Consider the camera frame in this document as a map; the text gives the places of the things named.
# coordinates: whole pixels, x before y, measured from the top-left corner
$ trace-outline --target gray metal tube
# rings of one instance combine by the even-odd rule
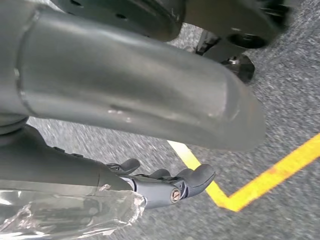
[[[264,138],[260,104],[219,63],[33,3],[0,13],[0,50],[15,54],[0,56],[11,73],[0,72],[0,112],[235,151]]]

